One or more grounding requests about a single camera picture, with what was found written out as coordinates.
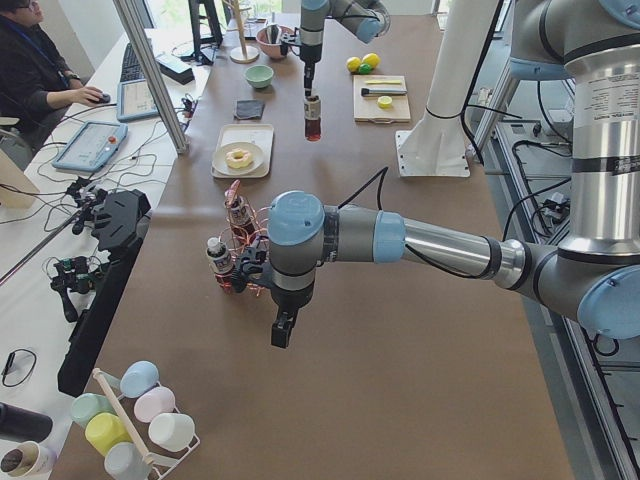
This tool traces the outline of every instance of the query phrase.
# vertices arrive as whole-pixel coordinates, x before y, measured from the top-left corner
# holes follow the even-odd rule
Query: pink bowl
[[[284,27],[280,25],[280,29],[282,33],[293,33],[293,29],[289,27]],[[269,58],[273,60],[280,60],[284,58],[286,55],[282,55],[280,53],[280,45],[276,45],[274,43],[267,43],[267,28],[263,28],[262,30],[256,33],[256,42],[258,42],[258,46],[260,50],[262,50]]]

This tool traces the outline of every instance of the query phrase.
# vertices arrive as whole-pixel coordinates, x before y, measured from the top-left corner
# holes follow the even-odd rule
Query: green bowl
[[[273,79],[273,69],[266,65],[254,65],[247,68],[244,78],[253,88],[265,88],[271,85]]]

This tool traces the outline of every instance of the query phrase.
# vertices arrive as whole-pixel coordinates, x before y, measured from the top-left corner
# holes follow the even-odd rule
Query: computer mouse
[[[100,100],[98,100],[97,102],[92,101],[91,103],[109,103],[111,101],[111,95],[109,95],[108,93],[102,93],[102,98]]]

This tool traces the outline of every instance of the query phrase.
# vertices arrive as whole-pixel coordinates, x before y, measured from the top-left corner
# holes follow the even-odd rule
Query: tablet
[[[86,122],[51,163],[62,170],[97,172],[118,151],[126,136],[127,126],[123,123]]]
[[[158,114],[158,108],[146,79],[130,80],[118,84],[116,118],[119,122],[131,122],[155,117]]]

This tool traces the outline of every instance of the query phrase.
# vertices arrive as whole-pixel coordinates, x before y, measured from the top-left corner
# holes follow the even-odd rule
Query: donut
[[[225,162],[227,162],[229,168],[243,168],[253,162],[253,155],[243,148],[234,148],[227,152]]]

